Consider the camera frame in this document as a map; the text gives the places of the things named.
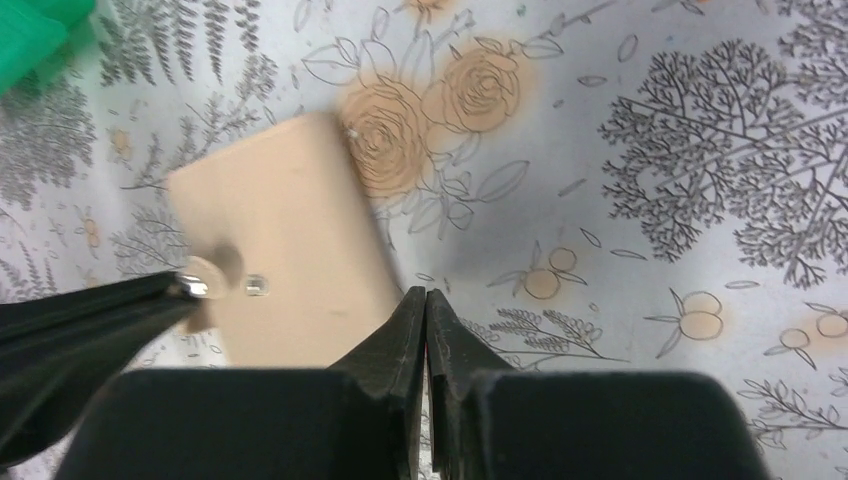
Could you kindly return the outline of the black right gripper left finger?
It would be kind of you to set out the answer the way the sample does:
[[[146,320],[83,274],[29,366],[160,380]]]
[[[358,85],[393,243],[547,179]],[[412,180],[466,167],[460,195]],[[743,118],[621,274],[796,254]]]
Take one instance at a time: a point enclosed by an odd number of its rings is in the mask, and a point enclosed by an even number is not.
[[[104,388],[63,479],[413,479],[425,290],[323,369],[142,369]]]

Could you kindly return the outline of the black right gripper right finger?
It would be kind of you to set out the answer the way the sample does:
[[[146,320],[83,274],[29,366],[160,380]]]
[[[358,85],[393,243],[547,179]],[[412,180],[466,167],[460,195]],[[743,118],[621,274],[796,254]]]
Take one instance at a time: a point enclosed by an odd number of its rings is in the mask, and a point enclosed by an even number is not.
[[[743,416],[694,372],[522,372],[439,290],[425,307],[433,465],[445,479],[765,479]]]

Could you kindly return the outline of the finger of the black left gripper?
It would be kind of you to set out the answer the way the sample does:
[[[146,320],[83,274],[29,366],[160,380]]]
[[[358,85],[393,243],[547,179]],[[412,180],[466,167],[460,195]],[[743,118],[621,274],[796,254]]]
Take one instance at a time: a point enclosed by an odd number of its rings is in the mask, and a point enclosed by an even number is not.
[[[199,304],[164,272],[2,305],[2,463],[65,437],[110,378]]]

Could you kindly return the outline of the green plastic bin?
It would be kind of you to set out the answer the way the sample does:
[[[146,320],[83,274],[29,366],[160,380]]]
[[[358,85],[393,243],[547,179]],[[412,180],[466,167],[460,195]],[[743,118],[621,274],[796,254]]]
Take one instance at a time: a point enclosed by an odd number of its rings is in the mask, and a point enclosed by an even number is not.
[[[1,93],[55,53],[94,0],[1,0]]]

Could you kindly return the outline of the beige card holder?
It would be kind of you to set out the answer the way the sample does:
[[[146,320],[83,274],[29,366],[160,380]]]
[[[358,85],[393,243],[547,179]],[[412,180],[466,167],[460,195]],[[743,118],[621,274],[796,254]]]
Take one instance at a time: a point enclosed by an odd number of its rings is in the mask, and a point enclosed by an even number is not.
[[[171,172],[198,283],[192,331],[233,367],[326,367],[383,325],[401,291],[336,116],[309,113]]]

